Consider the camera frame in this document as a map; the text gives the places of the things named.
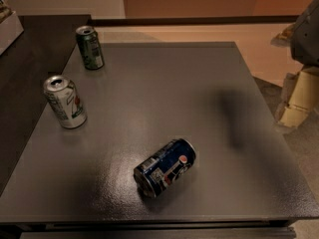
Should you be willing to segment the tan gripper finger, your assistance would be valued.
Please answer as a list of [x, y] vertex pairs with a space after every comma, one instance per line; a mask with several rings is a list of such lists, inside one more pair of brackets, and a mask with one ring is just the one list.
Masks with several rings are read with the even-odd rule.
[[319, 105], [319, 68], [304, 66], [297, 74], [286, 75], [275, 112], [280, 132], [297, 129]]

